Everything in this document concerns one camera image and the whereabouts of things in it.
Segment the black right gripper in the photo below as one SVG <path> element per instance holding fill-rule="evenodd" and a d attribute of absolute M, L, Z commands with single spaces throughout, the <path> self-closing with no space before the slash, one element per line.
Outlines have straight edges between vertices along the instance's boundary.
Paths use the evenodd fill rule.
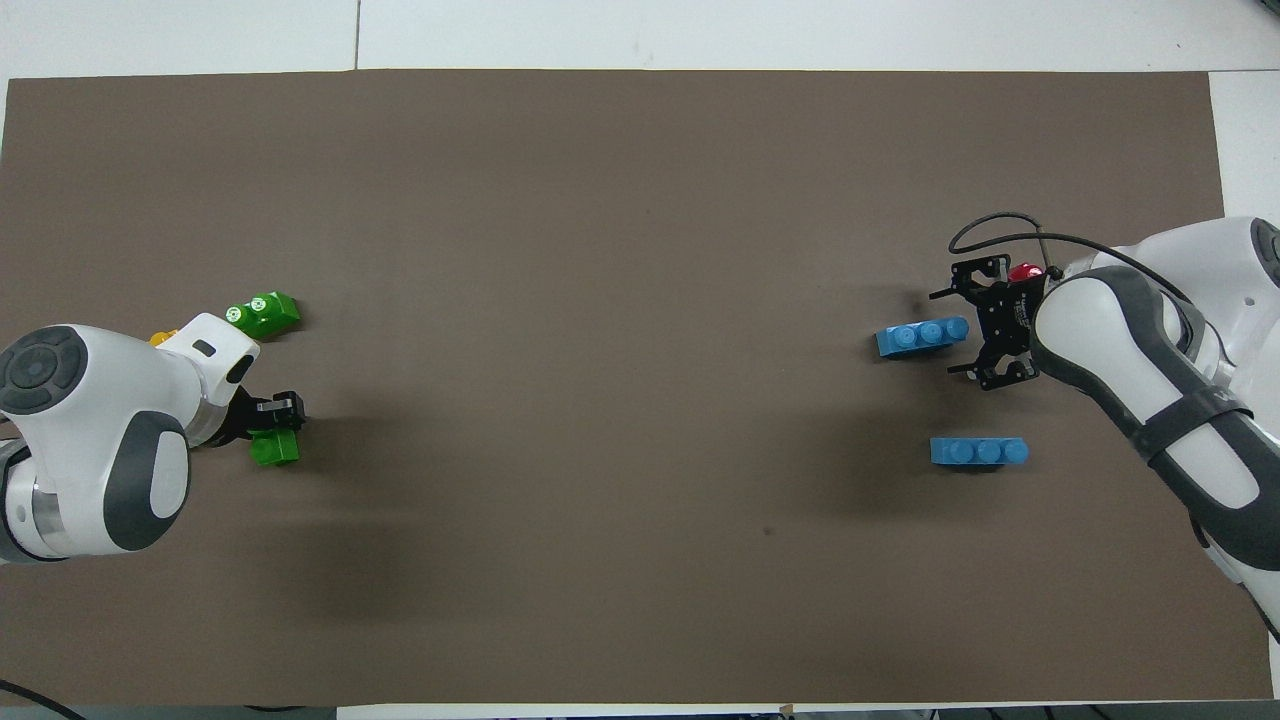
<path fill-rule="evenodd" d="M 946 368 L 969 377 L 983 391 L 1036 379 L 1041 372 L 1030 355 L 1030 331 L 1044 299 L 1046 277 L 1009 282 L 1011 256 L 995 254 L 954 263 L 946 287 L 928 300 L 948 296 L 974 302 L 983 345 L 970 363 Z"/>

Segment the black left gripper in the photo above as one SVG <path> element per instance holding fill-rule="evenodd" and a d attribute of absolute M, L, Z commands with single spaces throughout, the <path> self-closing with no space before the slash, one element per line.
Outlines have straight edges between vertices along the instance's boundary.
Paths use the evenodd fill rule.
<path fill-rule="evenodd" d="M 195 415 L 195 447 L 216 448 L 251 439 L 252 430 L 300 430 L 307 421 L 305 404 L 294 391 L 260 398 L 238 387 L 227 406 L 201 402 Z"/>

